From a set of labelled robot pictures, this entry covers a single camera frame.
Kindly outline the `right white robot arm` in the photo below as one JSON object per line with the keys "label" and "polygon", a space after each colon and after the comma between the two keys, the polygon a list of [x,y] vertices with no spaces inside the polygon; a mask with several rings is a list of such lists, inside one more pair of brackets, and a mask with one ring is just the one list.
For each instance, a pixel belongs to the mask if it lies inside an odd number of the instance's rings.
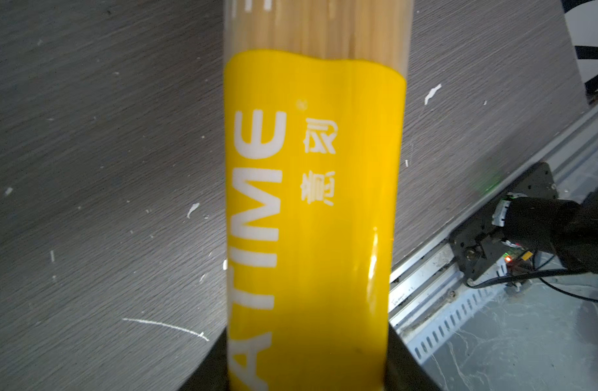
{"label": "right white robot arm", "polygon": [[598,187],[580,204],[510,193],[497,203],[492,224],[504,244],[554,254],[568,270],[598,274]]}

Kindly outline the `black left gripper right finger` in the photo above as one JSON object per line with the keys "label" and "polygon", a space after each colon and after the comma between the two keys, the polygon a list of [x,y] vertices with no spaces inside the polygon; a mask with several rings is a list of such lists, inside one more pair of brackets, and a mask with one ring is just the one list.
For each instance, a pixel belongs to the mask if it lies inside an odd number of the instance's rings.
{"label": "black left gripper right finger", "polygon": [[400,335],[390,325],[385,366],[386,391],[438,391],[438,385],[416,362]]}

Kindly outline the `yellow spaghetti pack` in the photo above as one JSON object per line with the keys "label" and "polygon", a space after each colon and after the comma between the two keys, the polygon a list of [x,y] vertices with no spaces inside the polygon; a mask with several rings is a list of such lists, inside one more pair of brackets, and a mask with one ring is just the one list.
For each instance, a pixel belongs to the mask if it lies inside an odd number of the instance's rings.
{"label": "yellow spaghetti pack", "polygon": [[381,390],[411,1],[226,1],[232,390]]}

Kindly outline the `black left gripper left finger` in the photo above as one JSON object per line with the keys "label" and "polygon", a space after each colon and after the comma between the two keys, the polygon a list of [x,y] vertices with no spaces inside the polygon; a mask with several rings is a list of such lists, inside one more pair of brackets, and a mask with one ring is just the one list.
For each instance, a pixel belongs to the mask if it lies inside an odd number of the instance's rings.
{"label": "black left gripper left finger", "polygon": [[214,342],[198,368],[178,388],[179,391],[228,391],[227,329]]}

